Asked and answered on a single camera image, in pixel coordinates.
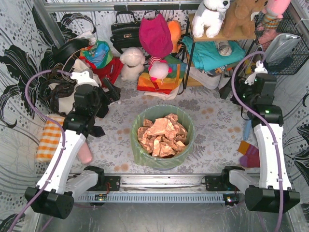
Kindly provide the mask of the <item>blue-grey trash bin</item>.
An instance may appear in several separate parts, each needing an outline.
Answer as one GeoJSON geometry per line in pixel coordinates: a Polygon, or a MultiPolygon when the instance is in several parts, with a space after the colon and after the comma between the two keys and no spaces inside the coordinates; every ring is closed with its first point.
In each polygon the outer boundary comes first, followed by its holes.
{"type": "Polygon", "coordinates": [[[157,170],[170,170],[181,164],[186,160],[188,155],[182,154],[172,158],[156,158],[148,156],[143,161],[143,166],[148,166],[157,170]]]}

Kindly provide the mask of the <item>green trash bag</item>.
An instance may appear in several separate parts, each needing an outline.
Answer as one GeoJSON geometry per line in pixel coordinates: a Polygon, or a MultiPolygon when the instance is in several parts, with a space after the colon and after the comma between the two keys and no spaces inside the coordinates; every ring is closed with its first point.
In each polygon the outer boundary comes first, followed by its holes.
{"type": "Polygon", "coordinates": [[[148,119],[154,122],[157,118],[165,117],[169,114],[176,114],[178,116],[178,122],[182,124],[188,131],[186,139],[186,149],[180,152],[178,155],[186,154],[189,156],[193,149],[193,143],[196,137],[196,130],[194,127],[193,119],[184,110],[173,105],[157,105],[145,109],[143,112],[137,115],[132,124],[130,133],[131,148],[134,156],[134,162],[137,165],[143,166],[143,161],[146,157],[150,156],[143,147],[141,147],[138,138],[137,130],[142,126],[143,120],[148,119]]]}

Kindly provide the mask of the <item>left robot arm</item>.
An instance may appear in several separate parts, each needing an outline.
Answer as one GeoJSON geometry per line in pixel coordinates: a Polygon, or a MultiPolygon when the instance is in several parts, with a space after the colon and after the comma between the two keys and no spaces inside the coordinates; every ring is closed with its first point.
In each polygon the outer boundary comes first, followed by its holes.
{"type": "Polygon", "coordinates": [[[76,178],[68,180],[73,162],[86,138],[105,134],[102,127],[95,125],[95,118],[105,117],[109,104],[120,99],[120,88],[108,78],[103,79],[103,84],[108,88],[107,92],[90,83],[76,88],[74,111],[65,117],[60,127],[61,138],[56,152],[37,186],[26,189],[25,198],[34,212],[66,219],[74,201],[87,190],[110,190],[104,170],[99,167],[87,166],[76,178]]]}

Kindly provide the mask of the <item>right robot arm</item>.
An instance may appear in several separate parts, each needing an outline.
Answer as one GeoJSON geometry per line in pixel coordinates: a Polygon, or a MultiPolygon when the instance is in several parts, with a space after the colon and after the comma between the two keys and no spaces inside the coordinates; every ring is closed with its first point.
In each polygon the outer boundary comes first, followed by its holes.
{"type": "Polygon", "coordinates": [[[258,73],[237,84],[236,93],[242,102],[256,112],[248,113],[257,139],[260,162],[258,181],[236,166],[225,166],[220,175],[205,176],[208,191],[244,193],[250,211],[287,212],[300,202],[299,192],[292,189],[282,147],[283,116],[280,107],[273,104],[276,77],[258,73]]]}

